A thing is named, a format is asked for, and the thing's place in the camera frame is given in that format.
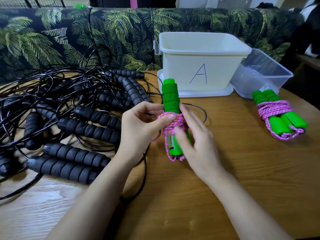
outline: transparent bin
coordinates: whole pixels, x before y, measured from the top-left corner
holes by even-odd
[[[243,59],[235,71],[230,83],[235,91],[244,98],[251,99],[256,90],[273,90],[276,94],[293,73],[280,65],[259,49]]]
[[[173,78],[180,91],[226,89],[251,48],[228,33],[163,32],[163,78]]]

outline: person's left hand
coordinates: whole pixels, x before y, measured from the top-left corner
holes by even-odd
[[[164,112],[163,109],[163,104],[141,102],[123,113],[118,153],[130,158],[132,166],[141,159],[152,137],[176,118],[173,114],[167,114],[154,120],[147,115],[160,115]]]

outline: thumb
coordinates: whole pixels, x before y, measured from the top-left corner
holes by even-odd
[[[176,116],[174,114],[166,114],[165,116],[162,116],[161,118],[148,123],[148,125],[151,126],[152,130],[155,133],[161,130],[163,127],[169,125],[175,118]]]
[[[174,127],[174,132],[176,134],[176,139],[179,143],[179,146],[183,151],[183,154],[186,156],[187,159],[192,157],[191,155],[192,153],[194,153],[195,149],[190,144],[187,134],[178,126]]]

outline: palm leaf upholstery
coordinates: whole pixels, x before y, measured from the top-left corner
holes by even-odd
[[[166,31],[224,32],[281,60],[302,16],[277,9],[0,9],[0,84],[27,69],[54,65],[92,68],[108,53],[86,52],[94,44],[110,47],[115,68],[158,70],[161,56],[152,44]]]

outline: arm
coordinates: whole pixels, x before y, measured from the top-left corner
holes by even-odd
[[[194,147],[179,128],[176,138],[194,172],[221,201],[241,240],[293,240],[222,167],[212,133],[182,104],[180,110],[194,136]]]
[[[141,159],[152,136],[175,119],[175,116],[168,115],[153,121],[145,113],[161,114],[163,105],[142,102],[123,114],[117,154],[46,240],[102,239],[130,171]]]

